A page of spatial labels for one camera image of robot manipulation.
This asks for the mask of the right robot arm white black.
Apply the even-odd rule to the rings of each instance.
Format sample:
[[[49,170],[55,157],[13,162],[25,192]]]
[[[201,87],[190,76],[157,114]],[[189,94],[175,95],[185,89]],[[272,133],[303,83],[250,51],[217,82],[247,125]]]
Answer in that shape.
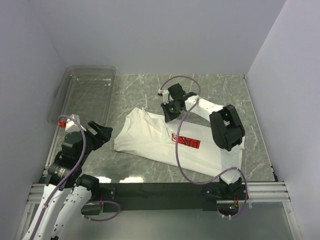
[[[232,199],[241,189],[245,179],[241,173],[241,144],[245,138],[245,129],[236,108],[229,104],[218,105],[200,97],[200,93],[185,92],[179,83],[165,89],[158,90],[162,97],[161,107],[166,123],[177,119],[185,111],[180,120],[175,134],[175,158],[181,172],[178,145],[185,143],[180,136],[180,131],[185,118],[189,113],[194,113],[210,123],[210,129],[215,145],[221,150],[221,173],[214,179],[219,179],[219,188],[216,196],[219,199]]]

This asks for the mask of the white t-shirt red print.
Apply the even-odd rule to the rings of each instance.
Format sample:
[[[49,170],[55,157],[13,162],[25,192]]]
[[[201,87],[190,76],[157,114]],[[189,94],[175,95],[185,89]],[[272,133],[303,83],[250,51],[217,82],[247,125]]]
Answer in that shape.
[[[215,177],[225,169],[241,168],[244,144],[231,151],[219,148],[207,126],[134,108],[114,140],[114,150]]]

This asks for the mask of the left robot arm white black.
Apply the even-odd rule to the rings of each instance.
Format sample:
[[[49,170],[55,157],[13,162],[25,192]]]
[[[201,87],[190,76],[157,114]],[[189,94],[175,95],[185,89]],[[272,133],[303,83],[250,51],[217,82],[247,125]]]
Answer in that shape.
[[[43,194],[36,214],[24,235],[25,240],[62,240],[72,220],[88,201],[100,195],[99,179],[82,173],[89,154],[101,148],[113,129],[89,121],[92,133],[68,121],[66,135],[53,164],[48,168]]]

